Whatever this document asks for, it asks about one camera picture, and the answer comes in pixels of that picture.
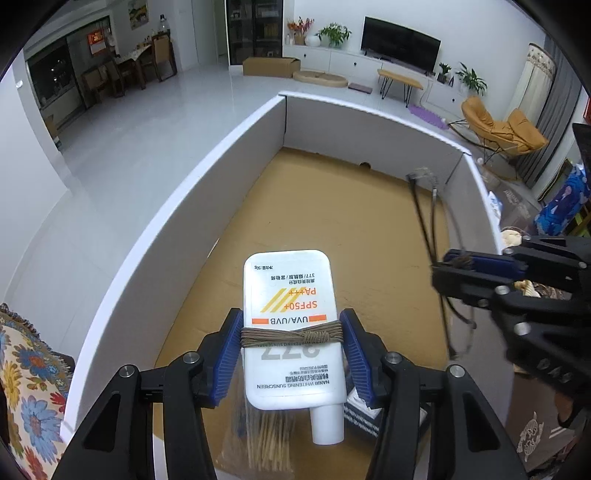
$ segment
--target doorway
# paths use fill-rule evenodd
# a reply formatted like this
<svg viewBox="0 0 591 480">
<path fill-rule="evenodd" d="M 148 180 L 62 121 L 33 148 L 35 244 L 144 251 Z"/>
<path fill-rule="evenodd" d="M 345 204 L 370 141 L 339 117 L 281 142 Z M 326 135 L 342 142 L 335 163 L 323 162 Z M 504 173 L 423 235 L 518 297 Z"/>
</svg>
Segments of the doorway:
<svg viewBox="0 0 591 480">
<path fill-rule="evenodd" d="M 214 0 L 192 0 L 195 46 L 199 65 L 217 65 Z"/>
</svg>

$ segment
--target blue fabric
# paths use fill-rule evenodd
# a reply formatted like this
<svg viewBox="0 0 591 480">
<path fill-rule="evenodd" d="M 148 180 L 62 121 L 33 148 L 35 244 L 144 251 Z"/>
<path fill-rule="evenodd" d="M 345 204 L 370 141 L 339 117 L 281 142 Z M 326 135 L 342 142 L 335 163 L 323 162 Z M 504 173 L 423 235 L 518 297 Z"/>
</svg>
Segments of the blue fabric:
<svg viewBox="0 0 591 480">
<path fill-rule="evenodd" d="M 575 165 L 554 199 L 535 217 L 538 234 L 560 235 L 590 196 L 585 169 Z"/>
</svg>

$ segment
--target picture frame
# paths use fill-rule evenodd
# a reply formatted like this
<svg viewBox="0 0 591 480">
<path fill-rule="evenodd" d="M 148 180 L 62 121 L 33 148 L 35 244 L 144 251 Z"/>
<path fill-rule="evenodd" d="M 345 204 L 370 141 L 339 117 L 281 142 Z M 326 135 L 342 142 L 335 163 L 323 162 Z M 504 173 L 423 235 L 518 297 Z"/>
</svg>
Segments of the picture frame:
<svg viewBox="0 0 591 480">
<path fill-rule="evenodd" d="M 127 2 L 127 10 L 129 12 L 131 30 L 135 30 L 150 21 L 147 0 L 129 0 Z"/>
<path fill-rule="evenodd" d="M 107 49 L 107 42 L 105 39 L 105 33 L 99 28 L 90 32 L 86 36 L 88 40 L 88 46 L 90 48 L 90 54 L 95 57 L 100 55 Z"/>
</svg>

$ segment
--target sunscreen bottle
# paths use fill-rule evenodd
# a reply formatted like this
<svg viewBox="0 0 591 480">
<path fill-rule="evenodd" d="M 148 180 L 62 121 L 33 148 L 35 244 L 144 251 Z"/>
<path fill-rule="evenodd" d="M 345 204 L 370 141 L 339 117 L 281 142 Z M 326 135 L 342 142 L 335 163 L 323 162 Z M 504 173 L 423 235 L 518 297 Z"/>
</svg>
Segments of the sunscreen bottle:
<svg viewBox="0 0 591 480">
<path fill-rule="evenodd" d="M 318 250 L 255 254 L 244 265 L 244 326 L 298 330 L 338 320 L 328 257 Z M 309 408 L 312 440 L 345 438 L 340 343 L 274 342 L 244 349 L 246 397 L 259 410 Z"/>
</svg>

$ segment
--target curtain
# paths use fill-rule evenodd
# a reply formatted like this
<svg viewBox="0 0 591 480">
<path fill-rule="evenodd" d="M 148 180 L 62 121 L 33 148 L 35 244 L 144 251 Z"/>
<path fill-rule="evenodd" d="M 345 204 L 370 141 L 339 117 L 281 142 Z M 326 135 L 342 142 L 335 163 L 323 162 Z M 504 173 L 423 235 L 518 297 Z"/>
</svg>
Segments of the curtain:
<svg viewBox="0 0 591 480">
<path fill-rule="evenodd" d="M 516 170 L 524 183 L 532 188 L 552 159 L 564 132 L 570 124 L 581 91 L 581 82 L 569 61 L 554 41 L 546 36 L 544 49 L 556 64 L 556 76 L 548 94 L 537 128 L 549 143 L 529 155 L 519 157 Z"/>
<path fill-rule="evenodd" d="M 534 125 L 538 123 L 542 108 L 548 98 L 556 64 L 552 57 L 538 45 L 530 43 L 523 73 L 509 104 L 505 119 L 518 108 Z"/>
</svg>

